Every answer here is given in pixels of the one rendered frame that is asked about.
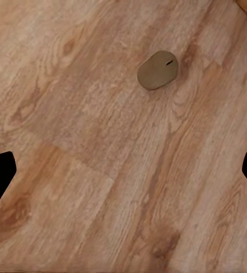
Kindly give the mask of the pillar candle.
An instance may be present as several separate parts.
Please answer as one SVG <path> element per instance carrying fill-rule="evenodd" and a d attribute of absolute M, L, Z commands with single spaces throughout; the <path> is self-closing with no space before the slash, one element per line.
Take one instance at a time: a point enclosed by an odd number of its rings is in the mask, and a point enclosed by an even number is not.
<path fill-rule="evenodd" d="M 137 72 L 139 84 L 146 90 L 156 90 L 174 80 L 179 73 L 179 62 L 174 54 L 159 51 L 143 63 Z"/>

